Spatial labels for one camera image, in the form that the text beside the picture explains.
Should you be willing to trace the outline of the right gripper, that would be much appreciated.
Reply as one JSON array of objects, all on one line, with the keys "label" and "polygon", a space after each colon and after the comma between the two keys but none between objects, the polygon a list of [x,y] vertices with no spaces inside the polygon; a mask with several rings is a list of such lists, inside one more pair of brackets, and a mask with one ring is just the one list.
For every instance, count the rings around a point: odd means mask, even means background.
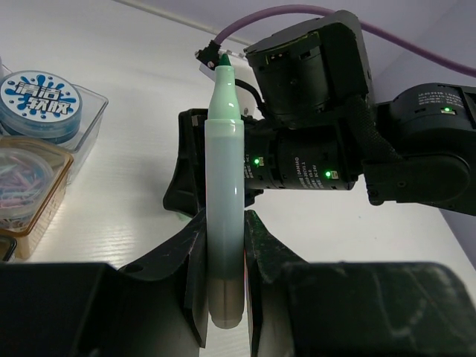
[{"label": "right gripper", "polygon": [[[245,206],[272,190],[350,190],[361,150],[346,102],[372,102],[361,24],[340,10],[281,30],[245,49],[266,107],[245,129]],[[205,207],[206,109],[178,115],[178,155],[165,210],[194,217]]]}]

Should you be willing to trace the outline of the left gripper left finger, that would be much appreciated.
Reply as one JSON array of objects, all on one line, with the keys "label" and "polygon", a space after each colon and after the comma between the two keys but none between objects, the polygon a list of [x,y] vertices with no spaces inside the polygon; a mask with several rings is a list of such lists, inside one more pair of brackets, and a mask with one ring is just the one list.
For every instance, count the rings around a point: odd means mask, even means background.
[{"label": "left gripper left finger", "polygon": [[1,265],[3,356],[197,356],[208,328],[206,220],[127,264]]}]

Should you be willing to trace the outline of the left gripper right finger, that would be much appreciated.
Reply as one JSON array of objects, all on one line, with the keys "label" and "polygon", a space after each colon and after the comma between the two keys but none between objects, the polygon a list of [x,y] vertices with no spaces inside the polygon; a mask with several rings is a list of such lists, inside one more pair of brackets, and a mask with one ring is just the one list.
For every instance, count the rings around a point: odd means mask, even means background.
[{"label": "left gripper right finger", "polygon": [[475,305],[430,262],[308,263],[245,213],[252,356],[473,356]]}]

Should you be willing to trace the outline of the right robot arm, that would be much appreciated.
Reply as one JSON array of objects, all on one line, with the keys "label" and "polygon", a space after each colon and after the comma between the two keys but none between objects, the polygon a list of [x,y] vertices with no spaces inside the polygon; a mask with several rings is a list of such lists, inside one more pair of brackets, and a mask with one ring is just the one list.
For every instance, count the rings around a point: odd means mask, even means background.
[{"label": "right robot arm", "polygon": [[424,83],[377,103],[363,32],[345,10],[245,49],[261,119],[244,117],[245,202],[265,190],[350,190],[372,205],[475,214],[475,89]]}]

